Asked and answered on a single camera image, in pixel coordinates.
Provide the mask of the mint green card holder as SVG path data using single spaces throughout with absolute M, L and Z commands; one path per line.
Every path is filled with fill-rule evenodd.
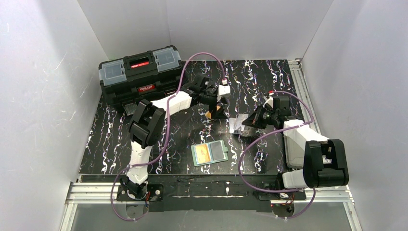
M 201 144 L 206 144 L 208 146 L 210 156 L 211 156 L 211 161 L 208 162 L 208 163 L 198 164 L 197 163 L 197 155 L 196 155 L 196 152 L 195 152 L 195 147 L 197 145 L 200 145 L 200 144 L 192 145 L 191 146 L 191 153 L 192 153 L 193 162 L 194 162 L 195 167 L 214 164 L 214 163 L 219 163 L 219 162 L 224 162 L 224 161 L 228 160 L 229 149 L 224 144 L 223 140 L 212 141 L 212 142 L 201 143 Z

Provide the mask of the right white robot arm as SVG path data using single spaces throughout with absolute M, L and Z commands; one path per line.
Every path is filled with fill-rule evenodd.
M 292 171 L 280 173 L 274 190 L 345 186 L 349 173 L 344 143 L 314 131 L 290 110 L 288 96 L 268 96 L 242 125 L 257 129 L 273 126 L 283 134 L 286 163 Z

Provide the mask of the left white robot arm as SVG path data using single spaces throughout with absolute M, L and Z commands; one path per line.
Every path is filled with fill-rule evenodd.
M 196 76 L 175 93 L 155 101 L 143 99 L 136 107 L 129 125 L 131 139 L 131 159 L 125 169 L 125 177 L 120 179 L 122 194 L 132 199 L 143 200 L 148 197 L 148 165 L 159 160 L 150 160 L 153 146 L 157 144 L 162 131 L 170 131 L 170 117 L 199 103 L 207 105 L 207 117 L 212 120 L 227 119 L 223 105 L 230 95 L 230 85 L 226 78 L 220 83 L 207 76 Z

